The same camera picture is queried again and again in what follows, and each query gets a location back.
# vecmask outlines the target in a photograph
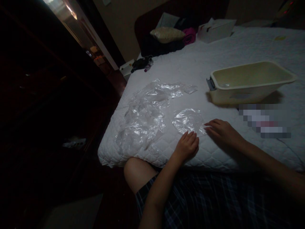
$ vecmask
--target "pillow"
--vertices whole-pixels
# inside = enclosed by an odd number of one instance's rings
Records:
[[[162,44],[182,40],[185,33],[181,30],[170,27],[159,27],[150,31],[150,34]]]

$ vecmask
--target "headboard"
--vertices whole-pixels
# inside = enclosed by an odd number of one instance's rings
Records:
[[[134,31],[139,43],[142,45],[143,38],[149,32],[156,28],[164,12],[185,17],[187,15],[196,15],[199,17],[201,24],[214,19],[225,18],[229,0],[171,0],[155,9],[138,17],[134,23]]]

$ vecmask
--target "plaid shorts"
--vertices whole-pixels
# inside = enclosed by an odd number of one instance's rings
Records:
[[[142,217],[158,175],[136,194]],[[261,176],[178,173],[165,204],[163,228],[301,228],[302,210]]]

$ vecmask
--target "person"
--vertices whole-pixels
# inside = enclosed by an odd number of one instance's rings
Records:
[[[205,124],[218,144],[254,161],[263,176],[179,171],[198,151],[196,133],[186,132],[158,173],[130,158],[125,179],[136,195],[139,228],[304,228],[305,178],[247,142],[228,122]]]

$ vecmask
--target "bed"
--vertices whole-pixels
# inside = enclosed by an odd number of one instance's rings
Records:
[[[181,137],[171,123],[174,111],[193,108],[201,111],[205,121],[215,118],[228,121],[247,141],[288,167],[304,171],[305,31],[239,26],[235,26],[233,31],[231,37],[210,44],[196,40],[182,50],[159,56],[148,72],[138,70],[131,74],[98,149],[102,165],[124,166],[126,161],[134,156],[163,167]],[[264,60],[275,61],[299,77],[296,82],[282,86],[263,101],[288,106],[291,115],[291,138],[263,139],[246,125],[235,107],[216,106],[209,100],[206,78],[209,78],[211,71]],[[133,93],[157,78],[165,83],[180,81],[197,85],[198,91],[172,99],[170,106],[162,110],[166,128],[155,143],[157,150],[141,149],[132,155],[119,153],[115,138],[120,128],[119,122],[124,119],[128,110],[129,100]],[[256,170],[242,155],[220,149],[209,136],[200,137],[197,155],[185,166],[221,172]]]

